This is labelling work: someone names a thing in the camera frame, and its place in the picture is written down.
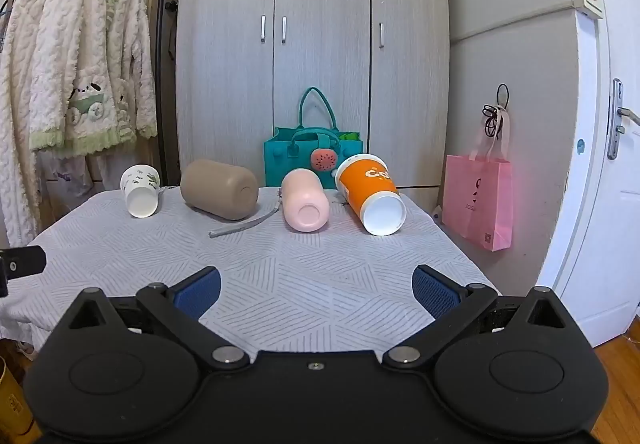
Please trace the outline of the grey wooden wardrobe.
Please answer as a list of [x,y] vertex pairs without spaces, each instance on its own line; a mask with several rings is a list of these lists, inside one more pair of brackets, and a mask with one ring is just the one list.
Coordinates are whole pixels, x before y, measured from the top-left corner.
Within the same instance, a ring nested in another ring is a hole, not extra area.
[[448,79],[448,0],[179,0],[179,163],[261,175],[277,128],[337,126],[431,210]]

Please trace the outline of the pink cup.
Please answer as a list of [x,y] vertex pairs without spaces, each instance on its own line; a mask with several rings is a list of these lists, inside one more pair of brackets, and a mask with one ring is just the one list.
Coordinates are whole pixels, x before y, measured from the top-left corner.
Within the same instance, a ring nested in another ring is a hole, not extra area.
[[290,171],[281,184],[283,216],[289,227],[302,233],[315,232],[329,220],[329,198],[314,171]]

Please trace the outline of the tan brown cup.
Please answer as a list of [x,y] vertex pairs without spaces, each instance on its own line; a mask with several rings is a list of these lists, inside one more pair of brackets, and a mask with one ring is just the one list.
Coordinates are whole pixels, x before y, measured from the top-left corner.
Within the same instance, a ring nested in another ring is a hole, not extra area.
[[180,192],[192,208],[239,221],[256,210],[258,182],[247,168],[198,159],[182,171]]

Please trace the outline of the white floral paper cup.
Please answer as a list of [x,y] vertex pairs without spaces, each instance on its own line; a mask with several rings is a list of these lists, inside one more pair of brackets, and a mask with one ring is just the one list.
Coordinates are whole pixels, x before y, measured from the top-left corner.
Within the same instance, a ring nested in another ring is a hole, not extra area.
[[128,168],[120,177],[120,189],[131,216],[145,219],[156,212],[160,193],[160,174],[149,165]]

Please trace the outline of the white door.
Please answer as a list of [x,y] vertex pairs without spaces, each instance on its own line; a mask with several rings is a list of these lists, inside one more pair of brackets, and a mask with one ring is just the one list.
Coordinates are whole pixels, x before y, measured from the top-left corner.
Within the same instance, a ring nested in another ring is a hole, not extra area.
[[537,279],[551,287],[593,346],[623,334],[639,308],[639,126],[623,119],[616,160],[608,155],[612,80],[639,116],[639,0],[603,0],[604,18],[574,12],[577,117],[570,170]]

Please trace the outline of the white fluffy robe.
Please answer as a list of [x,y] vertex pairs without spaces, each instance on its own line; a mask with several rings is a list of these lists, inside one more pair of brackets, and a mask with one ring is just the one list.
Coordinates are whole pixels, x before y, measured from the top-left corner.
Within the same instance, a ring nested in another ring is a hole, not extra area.
[[6,22],[1,50],[1,211],[12,247],[42,230],[42,175],[29,149],[32,55],[46,0],[17,0]]

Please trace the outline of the pink paper shopping bag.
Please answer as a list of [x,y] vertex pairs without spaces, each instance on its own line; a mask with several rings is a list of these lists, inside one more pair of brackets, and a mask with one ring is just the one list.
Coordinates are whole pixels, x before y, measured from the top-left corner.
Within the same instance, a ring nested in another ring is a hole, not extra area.
[[470,154],[446,158],[442,223],[494,253],[512,245],[514,198],[510,116],[500,105],[491,112],[494,133],[480,131]]

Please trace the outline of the teal felt tote bag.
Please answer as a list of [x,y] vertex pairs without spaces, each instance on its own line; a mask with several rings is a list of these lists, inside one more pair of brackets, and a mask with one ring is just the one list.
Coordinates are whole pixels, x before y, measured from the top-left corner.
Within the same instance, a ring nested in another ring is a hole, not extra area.
[[[311,93],[316,93],[326,107],[331,120],[329,128],[304,125],[304,104]],[[338,166],[348,157],[361,154],[363,142],[359,132],[338,129],[333,108],[326,96],[317,87],[309,87],[300,98],[297,127],[277,127],[262,148],[265,186],[280,186],[291,171],[307,169],[320,179],[326,190],[335,190]]]

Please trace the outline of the orange white paper cup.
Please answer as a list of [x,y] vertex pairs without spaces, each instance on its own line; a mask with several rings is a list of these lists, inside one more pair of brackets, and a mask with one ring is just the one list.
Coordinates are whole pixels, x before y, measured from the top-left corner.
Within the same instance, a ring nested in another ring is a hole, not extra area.
[[406,205],[380,157],[371,154],[348,157],[338,166],[334,180],[337,191],[371,235],[393,235],[404,225]]

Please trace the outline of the grey patterned tablecloth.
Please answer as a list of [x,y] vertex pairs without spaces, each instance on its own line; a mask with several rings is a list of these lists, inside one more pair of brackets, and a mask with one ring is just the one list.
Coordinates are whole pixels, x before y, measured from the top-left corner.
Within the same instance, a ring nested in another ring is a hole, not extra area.
[[484,279],[415,204],[399,232],[376,237],[341,195],[330,195],[329,222],[314,233],[293,231],[278,201],[277,189],[261,190],[256,215],[236,227],[188,207],[176,189],[145,219],[130,216],[119,191],[93,196],[38,236],[46,269],[10,282],[1,334],[38,348],[85,288],[126,297],[215,267],[221,295],[200,321],[247,353],[383,353],[432,321],[413,297],[416,267],[461,285]]

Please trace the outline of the cream green trimmed pajama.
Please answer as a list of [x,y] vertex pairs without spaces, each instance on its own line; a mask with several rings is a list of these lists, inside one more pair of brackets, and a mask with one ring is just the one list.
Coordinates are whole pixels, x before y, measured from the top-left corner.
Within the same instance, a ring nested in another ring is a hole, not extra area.
[[32,58],[29,146],[96,154],[157,134],[145,0],[46,0]]

